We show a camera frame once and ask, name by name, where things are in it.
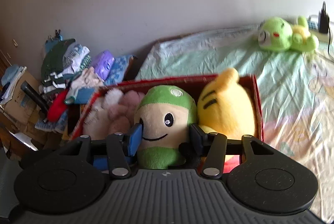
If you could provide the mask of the pink plush toy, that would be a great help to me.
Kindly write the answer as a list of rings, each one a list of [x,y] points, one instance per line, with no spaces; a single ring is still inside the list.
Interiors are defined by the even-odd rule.
[[[110,89],[105,95],[108,119],[110,121],[108,134],[126,134],[134,125],[134,113],[145,96],[142,92],[128,91],[123,93],[120,89]]]

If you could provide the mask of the white plush rabbit with patch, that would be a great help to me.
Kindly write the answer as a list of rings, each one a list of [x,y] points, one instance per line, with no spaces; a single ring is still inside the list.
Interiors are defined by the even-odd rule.
[[[105,139],[110,126],[108,110],[112,105],[117,104],[122,96],[123,92],[121,90],[113,88],[105,96],[98,97],[86,116],[83,134],[90,136],[92,140]]]

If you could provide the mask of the green capped round plush doll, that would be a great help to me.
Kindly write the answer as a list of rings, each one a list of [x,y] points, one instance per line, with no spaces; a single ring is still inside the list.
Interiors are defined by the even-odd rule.
[[[168,169],[184,162],[178,147],[188,141],[189,126],[197,122],[196,103],[177,86],[154,86],[138,105],[134,122],[143,125],[139,166]]]

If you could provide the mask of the yellow bear plush red shirt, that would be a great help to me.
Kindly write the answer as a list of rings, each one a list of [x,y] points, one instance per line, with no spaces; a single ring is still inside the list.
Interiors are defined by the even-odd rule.
[[[239,84],[236,69],[224,70],[204,87],[197,101],[197,118],[206,133],[217,132],[233,140],[256,135],[253,101]]]

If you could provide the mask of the red storage box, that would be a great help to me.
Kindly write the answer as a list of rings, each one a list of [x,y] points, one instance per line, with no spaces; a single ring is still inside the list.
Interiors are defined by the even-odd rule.
[[[139,81],[100,89],[79,120],[73,138],[103,140],[141,125],[135,153],[143,169],[167,169],[190,157],[179,147],[198,124],[206,133],[228,139],[244,135],[263,138],[258,86],[253,76],[240,77],[228,68],[216,76]]]

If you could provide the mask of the purple patterned bag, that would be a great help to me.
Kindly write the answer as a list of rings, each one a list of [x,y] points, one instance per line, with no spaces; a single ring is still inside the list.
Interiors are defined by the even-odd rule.
[[[111,67],[114,63],[114,56],[109,50],[100,52],[91,61],[91,67],[94,68],[95,73],[102,79],[107,79]]]

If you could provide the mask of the pile of folded clothes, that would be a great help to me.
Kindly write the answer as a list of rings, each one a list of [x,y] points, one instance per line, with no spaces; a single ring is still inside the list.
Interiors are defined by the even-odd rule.
[[[48,36],[42,54],[39,90],[49,110],[34,128],[60,134],[71,134],[94,91],[124,81],[136,60],[133,54],[114,56],[110,73],[102,80],[91,67],[90,49],[74,38],[64,39],[61,30]]]

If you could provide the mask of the pale yellow cartoon bed sheet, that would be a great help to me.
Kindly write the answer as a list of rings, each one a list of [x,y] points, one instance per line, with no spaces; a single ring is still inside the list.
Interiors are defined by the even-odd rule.
[[[333,222],[333,51],[274,53],[259,48],[256,25],[162,39],[137,79],[220,73],[235,68],[256,76],[264,140],[309,168],[319,190],[311,207]]]

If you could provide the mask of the cardboard box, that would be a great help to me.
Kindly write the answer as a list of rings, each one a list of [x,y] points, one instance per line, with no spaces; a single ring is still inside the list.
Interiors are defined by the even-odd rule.
[[[27,125],[37,107],[37,104],[21,89],[25,81],[38,92],[40,82],[30,74],[26,66],[20,66],[1,99],[1,107],[18,129]]]

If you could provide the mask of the green frog plush toy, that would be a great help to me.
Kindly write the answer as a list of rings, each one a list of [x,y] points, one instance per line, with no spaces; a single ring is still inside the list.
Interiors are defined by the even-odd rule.
[[[280,17],[266,20],[258,31],[258,44],[261,49],[273,52],[295,50],[312,52],[319,47],[319,39],[310,33],[307,19],[297,18],[296,24],[290,24]]]

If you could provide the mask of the black power adapter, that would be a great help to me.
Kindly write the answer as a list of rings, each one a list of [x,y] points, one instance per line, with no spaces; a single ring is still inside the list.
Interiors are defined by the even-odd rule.
[[[319,11],[318,16],[318,31],[321,34],[328,34],[329,32],[329,16],[326,11],[325,1],[322,4],[322,8]]]

